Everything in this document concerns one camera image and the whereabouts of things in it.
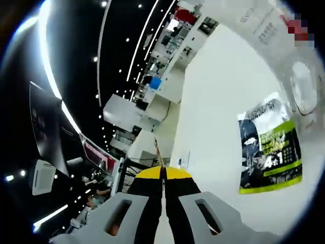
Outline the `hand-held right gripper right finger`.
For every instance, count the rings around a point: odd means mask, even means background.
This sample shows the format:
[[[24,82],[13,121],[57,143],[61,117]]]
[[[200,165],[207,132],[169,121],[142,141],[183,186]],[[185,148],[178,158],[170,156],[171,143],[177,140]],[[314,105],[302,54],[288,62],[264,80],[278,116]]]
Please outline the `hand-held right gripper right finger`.
[[[166,167],[166,213],[175,243],[278,243],[270,232],[246,226],[240,213],[213,195],[202,192],[191,175]]]

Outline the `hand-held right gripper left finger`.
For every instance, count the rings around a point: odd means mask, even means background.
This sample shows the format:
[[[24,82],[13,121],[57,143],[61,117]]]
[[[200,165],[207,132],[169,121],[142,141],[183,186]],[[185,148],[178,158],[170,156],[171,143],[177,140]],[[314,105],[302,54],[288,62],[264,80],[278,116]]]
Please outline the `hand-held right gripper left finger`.
[[[86,225],[51,243],[154,243],[162,211],[160,170],[138,173],[127,193],[116,193],[89,214]]]

